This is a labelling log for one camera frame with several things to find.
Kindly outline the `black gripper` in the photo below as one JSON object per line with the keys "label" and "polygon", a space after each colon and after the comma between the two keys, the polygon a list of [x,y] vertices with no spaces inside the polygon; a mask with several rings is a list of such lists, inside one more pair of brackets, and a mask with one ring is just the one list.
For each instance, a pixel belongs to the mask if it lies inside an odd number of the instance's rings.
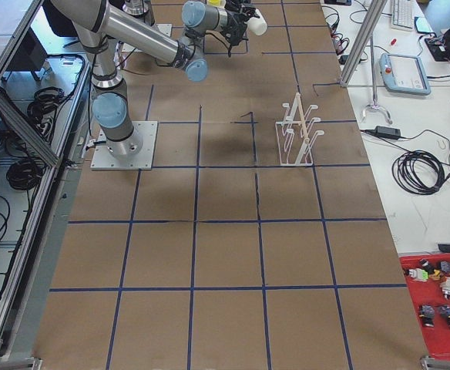
{"label": "black gripper", "polygon": [[256,18],[256,8],[247,0],[226,0],[224,9],[227,12],[227,25],[222,28],[221,35],[228,43],[241,43],[247,30],[247,22]]}

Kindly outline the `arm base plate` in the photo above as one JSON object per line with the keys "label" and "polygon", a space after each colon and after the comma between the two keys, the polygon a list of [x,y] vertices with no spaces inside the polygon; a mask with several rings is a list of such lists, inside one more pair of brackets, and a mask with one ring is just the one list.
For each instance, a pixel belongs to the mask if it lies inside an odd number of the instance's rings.
{"label": "arm base plate", "polygon": [[133,134],[120,142],[108,140],[103,129],[92,156],[92,170],[151,170],[157,137],[157,121],[133,121]]}

